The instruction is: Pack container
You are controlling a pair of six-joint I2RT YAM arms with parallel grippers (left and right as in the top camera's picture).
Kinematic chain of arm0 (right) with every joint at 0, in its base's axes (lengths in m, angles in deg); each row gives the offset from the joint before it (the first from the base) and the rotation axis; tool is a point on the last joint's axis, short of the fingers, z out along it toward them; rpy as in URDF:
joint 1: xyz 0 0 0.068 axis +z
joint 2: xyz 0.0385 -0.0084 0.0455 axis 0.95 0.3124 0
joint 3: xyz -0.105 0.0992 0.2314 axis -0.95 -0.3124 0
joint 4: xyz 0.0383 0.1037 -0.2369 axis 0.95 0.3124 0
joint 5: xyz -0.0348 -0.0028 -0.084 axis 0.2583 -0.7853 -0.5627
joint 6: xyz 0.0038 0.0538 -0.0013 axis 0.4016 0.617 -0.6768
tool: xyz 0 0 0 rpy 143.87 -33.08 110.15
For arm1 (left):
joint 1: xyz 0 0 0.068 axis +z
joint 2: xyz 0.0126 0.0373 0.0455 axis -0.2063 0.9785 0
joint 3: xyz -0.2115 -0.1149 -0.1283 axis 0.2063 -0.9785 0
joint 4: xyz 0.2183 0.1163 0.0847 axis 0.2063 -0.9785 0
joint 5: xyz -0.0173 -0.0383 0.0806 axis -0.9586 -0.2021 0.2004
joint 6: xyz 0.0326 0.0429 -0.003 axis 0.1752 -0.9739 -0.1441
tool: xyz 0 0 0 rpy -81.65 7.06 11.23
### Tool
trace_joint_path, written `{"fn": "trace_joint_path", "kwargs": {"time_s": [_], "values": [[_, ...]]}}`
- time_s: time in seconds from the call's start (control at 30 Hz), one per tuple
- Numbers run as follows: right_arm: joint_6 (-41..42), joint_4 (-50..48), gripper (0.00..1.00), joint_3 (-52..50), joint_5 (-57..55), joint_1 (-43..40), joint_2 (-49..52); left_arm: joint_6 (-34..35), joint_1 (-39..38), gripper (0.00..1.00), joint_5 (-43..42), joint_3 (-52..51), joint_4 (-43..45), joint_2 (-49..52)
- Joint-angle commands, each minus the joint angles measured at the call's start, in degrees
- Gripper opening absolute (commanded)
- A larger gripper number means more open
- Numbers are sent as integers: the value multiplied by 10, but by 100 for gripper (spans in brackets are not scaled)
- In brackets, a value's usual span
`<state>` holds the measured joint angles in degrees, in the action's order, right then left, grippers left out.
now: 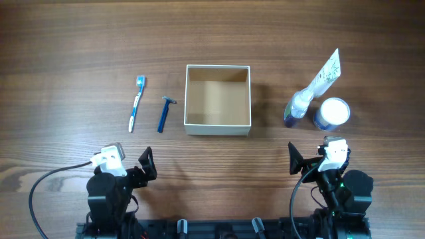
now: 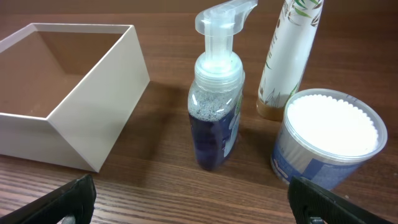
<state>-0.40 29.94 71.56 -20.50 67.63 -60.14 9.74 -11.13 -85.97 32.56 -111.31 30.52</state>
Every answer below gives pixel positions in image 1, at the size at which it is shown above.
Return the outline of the white cream tube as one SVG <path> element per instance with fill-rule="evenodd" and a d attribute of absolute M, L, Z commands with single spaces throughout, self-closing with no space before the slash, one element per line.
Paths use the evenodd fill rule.
<path fill-rule="evenodd" d="M 339 49 L 336 48 L 328 61 L 323 65 L 315 78 L 311 81 L 308 90 L 313 92 L 313 97 L 318 98 L 331 87 L 331 85 L 341 75 L 341 63 L 339 59 Z"/>

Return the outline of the clear bottle dark liquid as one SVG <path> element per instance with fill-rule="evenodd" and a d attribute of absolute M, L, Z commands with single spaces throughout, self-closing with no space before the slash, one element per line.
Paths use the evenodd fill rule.
<path fill-rule="evenodd" d="M 284 125 L 286 127 L 295 126 L 304 117 L 313 99 L 313 92 L 303 89 L 294 94 L 284 110 Z"/>

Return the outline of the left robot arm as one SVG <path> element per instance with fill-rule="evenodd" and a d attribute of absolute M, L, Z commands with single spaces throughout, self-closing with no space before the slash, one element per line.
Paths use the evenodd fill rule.
<path fill-rule="evenodd" d="M 77 238 L 147 238 L 135 217 L 135 211 L 127 211 L 134 189 L 146 187 L 157 178 L 150 147 L 139 157 L 140 167 L 125 169 L 125 158 L 120 143 L 101 148 L 90 161 L 95 167 L 94 176 L 86 185 L 90 212 Z"/>

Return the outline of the white lidded blue jar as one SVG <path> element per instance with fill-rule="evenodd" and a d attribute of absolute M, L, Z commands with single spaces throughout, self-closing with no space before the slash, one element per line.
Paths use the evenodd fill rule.
<path fill-rule="evenodd" d="M 316 111 L 313 122 L 323 131 L 333 131 L 344 124 L 350 117 L 348 104 L 341 98 L 328 98 Z"/>

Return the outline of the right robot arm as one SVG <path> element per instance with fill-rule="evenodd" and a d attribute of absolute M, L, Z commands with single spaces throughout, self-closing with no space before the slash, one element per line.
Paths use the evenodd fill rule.
<path fill-rule="evenodd" d="M 359 170 L 346 171 L 351 150 L 344 139 L 324 141 L 318 156 L 304 159 L 291 142 L 288 143 L 290 174 L 301 173 L 289 205 L 289 217 L 282 219 L 286 238 L 370 238 L 366 217 L 372 203 L 373 178 Z M 296 194 L 303 183 L 315 183 L 325 204 L 308 217 L 296 218 Z"/>

